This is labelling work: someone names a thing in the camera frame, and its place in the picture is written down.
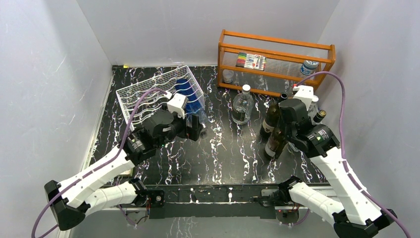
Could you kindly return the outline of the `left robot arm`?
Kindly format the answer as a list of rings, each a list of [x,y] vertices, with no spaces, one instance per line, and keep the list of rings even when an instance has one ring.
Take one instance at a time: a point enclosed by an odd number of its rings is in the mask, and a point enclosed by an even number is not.
[[[61,231],[80,224],[87,216],[120,204],[163,206],[162,190],[148,190],[138,178],[103,188],[112,178],[130,170],[176,137],[197,141],[204,126],[195,114],[180,118],[175,112],[158,110],[108,152],[104,158],[77,175],[45,184],[51,211]]]

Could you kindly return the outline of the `brown wine bottle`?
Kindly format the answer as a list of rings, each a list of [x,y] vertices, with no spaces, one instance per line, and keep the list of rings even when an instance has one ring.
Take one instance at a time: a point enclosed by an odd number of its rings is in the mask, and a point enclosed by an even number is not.
[[[278,159],[287,143],[283,130],[275,127],[264,147],[264,157],[270,160]]]

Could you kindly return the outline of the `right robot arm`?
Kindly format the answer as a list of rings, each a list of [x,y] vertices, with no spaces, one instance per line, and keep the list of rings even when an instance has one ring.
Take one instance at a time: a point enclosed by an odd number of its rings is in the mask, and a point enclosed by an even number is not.
[[[279,200],[285,205],[302,204],[330,223],[340,238],[372,238],[395,222],[391,209],[380,208],[367,197],[357,177],[342,158],[340,142],[329,127],[314,125],[306,105],[299,99],[279,104],[286,139],[295,144],[322,171],[338,201],[310,188],[292,176],[279,184]]]

